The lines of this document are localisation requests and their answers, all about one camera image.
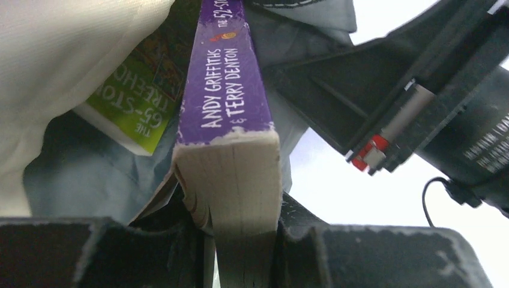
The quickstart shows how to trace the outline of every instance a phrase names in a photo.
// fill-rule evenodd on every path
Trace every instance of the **black cable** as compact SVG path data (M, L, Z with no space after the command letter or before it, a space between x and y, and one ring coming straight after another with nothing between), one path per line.
M424 215L426 216L426 220L428 221L428 224L430 227L434 227L435 225L433 225L433 222L431 221L431 217L428 213L428 208L426 206L426 192L428 191L429 186L434 182L441 182L444 186L449 183L449 181L447 181L446 179L444 179L442 177L435 177L435 178L429 180L426 183L426 185L424 186L424 189L423 189L423 210L424 210Z

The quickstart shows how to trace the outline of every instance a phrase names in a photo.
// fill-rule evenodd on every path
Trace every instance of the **red clip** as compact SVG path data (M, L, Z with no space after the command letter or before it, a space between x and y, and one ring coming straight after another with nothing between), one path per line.
M357 154L357 156L352 160L352 164L359 169L360 171L364 171L367 168L367 163L363 161L364 156L371 151L375 147L376 149L383 151L389 147L389 141L385 140L380 135L374 135L368 144Z

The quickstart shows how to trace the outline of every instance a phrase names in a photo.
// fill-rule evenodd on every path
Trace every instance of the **white fabric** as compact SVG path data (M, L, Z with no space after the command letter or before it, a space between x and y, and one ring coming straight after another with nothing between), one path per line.
M0 217L30 216L23 170L49 121L85 101L173 2L0 1Z

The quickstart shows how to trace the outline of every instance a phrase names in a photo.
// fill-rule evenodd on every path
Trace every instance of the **book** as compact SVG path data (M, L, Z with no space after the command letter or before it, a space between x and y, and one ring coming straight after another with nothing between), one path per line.
M203 1L173 171L194 222L214 235L222 287L269 287L282 203L279 158L242 2Z
M177 121L199 8L199 0L176 1L163 24L74 112L132 153L151 156Z

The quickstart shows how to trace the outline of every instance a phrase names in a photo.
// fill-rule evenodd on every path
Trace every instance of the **black bracket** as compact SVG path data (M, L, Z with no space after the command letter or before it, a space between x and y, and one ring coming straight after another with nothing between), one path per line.
M509 8L441 0L385 38L269 67L265 81L360 170L425 147L509 54Z

